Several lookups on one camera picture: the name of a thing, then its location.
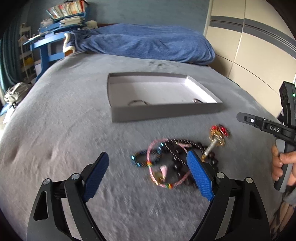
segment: gray handle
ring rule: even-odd
[[[276,139],[276,147],[278,148],[280,153],[288,153],[294,151],[296,149],[295,146],[292,146],[281,139]],[[278,181],[274,182],[274,188],[280,192],[285,192],[287,183],[292,172],[293,163],[284,164],[282,166],[283,175],[278,179]]]

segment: blue blanket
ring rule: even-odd
[[[178,26],[115,24],[72,31],[64,44],[75,51],[163,59],[206,65],[215,58],[207,39],[199,32]]]

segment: teal curtain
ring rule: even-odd
[[[4,92],[23,81],[18,46],[20,16],[20,12],[16,14],[0,40],[0,84]]]

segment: blue gripper pad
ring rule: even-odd
[[[103,154],[100,160],[97,160],[96,162],[97,164],[95,165],[91,174],[88,176],[87,180],[84,183],[84,194],[82,197],[82,200],[84,202],[88,202],[90,198],[93,198],[95,196],[109,166],[108,154]]]
[[[209,201],[214,198],[214,193],[212,189],[212,181],[209,175],[203,168],[202,161],[194,151],[189,151],[187,153],[187,165],[194,177],[194,180],[202,194],[203,197],[206,197]]]

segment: blue desk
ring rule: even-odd
[[[35,49],[40,49],[41,73],[38,74],[36,81],[38,81],[39,78],[41,77],[41,75],[43,75],[44,72],[49,68],[50,62],[65,57],[65,53],[63,53],[63,52],[49,55],[47,45],[52,44],[57,41],[62,41],[65,38],[65,33],[69,33],[70,31],[81,28],[81,27],[83,27],[83,26],[69,25],[66,27],[58,27],[55,29],[51,29],[44,36],[40,36],[40,38],[44,37],[44,39],[41,39],[41,40],[38,40],[40,38],[32,39],[32,40],[24,43],[24,45],[30,43],[31,51],[33,51]]]

